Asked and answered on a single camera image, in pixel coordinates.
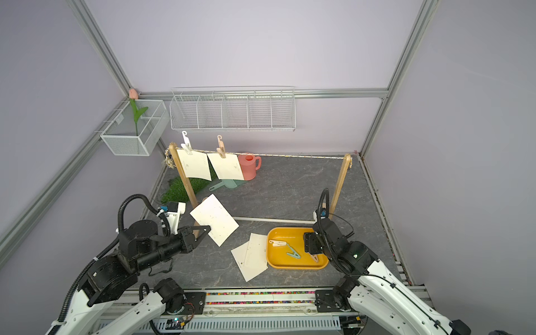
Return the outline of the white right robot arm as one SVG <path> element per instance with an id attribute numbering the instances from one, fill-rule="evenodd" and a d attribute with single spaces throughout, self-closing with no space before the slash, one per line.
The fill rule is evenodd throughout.
<path id="1" fill-rule="evenodd" d="M 349 241 L 327 217 L 319 217 L 313 229 L 304 234 L 306 251 L 325 255 L 343 275 L 332 290 L 316 291 L 319 312 L 355 311 L 391 334 L 471 333 L 466 323 L 450 320 L 420 299 L 366 244 Z"/>

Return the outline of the white hooked clothespin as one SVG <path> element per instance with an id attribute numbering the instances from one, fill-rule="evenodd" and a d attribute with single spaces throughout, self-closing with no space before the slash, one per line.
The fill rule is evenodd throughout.
<path id="1" fill-rule="evenodd" d="M 188 138 L 188 133 L 187 133 L 186 131 L 182 131 L 181 134 L 182 134 L 182 137 L 183 137 L 183 143 L 181 144 L 181 148 L 182 148 L 187 154 L 192 154 L 192 153 L 193 153 L 193 149 L 192 149 L 192 146 L 191 146 L 191 141 L 190 141 L 190 139 Z"/>

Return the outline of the wooden hooked clothespin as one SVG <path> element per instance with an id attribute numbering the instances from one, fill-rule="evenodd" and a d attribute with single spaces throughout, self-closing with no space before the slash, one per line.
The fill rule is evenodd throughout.
<path id="1" fill-rule="evenodd" d="M 223 138 L 221 135 L 217 135 L 217 141 L 218 141 L 218 147 L 216 148 L 216 152 L 219 154 L 219 156 L 222 159 L 226 158 L 226 148 L 225 144 L 223 142 Z"/>

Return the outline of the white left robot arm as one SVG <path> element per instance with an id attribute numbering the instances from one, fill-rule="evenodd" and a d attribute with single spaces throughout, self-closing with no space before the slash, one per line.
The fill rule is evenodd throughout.
<path id="1" fill-rule="evenodd" d="M 73 298 L 86 294 L 88 307 L 117 300 L 126 289 L 138 281 L 145 269 L 167 262 L 179 253 L 190 253 L 208 236 L 209 226 L 183 227 L 166 236 L 157 233 L 152 221 L 138 221 L 129 228 L 119 228 L 118 237 L 96 256 L 79 274 L 70 287 L 59 317 L 47 333 L 58 334 L 66 329 L 67 316 Z"/>

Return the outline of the green clothespin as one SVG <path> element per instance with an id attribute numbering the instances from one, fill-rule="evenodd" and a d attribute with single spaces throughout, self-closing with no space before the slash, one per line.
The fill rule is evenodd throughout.
<path id="1" fill-rule="evenodd" d="M 298 254 L 298 252 L 296 250 L 294 250 L 293 247 L 291 247 L 291 245 L 287 245 L 287 247 L 289 248 L 289 252 L 287 252 L 286 254 L 292 258 L 295 258 L 295 259 L 300 259 L 301 258 L 301 255 Z"/>

